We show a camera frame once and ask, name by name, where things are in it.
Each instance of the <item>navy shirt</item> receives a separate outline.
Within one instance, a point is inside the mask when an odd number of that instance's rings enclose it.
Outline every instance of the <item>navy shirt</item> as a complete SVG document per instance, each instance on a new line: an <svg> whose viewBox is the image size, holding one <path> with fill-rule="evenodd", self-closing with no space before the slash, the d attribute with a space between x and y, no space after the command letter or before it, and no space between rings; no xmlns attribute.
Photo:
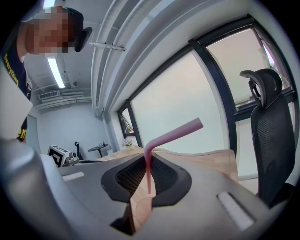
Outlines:
<svg viewBox="0 0 300 240"><path fill-rule="evenodd" d="M6 69L16 83L16 85L20 88L23 94L30 100L31 96L31 86L27 84L27 74L24 67L24 63L20 61L17 45L16 45L16 37L9 43L6 51L2 56L4 60L4 65ZM24 141L27 132L27 118L23 122L21 129L19 130L18 135L16 136L21 142Z"/></svg>

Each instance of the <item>black cap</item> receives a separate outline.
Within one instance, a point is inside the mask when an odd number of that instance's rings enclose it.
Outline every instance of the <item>black cap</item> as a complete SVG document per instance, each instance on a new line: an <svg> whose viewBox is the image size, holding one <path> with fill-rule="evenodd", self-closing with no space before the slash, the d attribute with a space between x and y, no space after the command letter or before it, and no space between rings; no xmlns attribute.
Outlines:
<svg viewBox="0 0 300 240"><path fill-rule="evenodd" d="M87 40L89 39L93 29L91 27L87 27L85 29L83 28L82 13L69 7L64 7L63 9L66 10L72 16L74 25L74 49L76 52L80 52L85 46Z"/></svg>

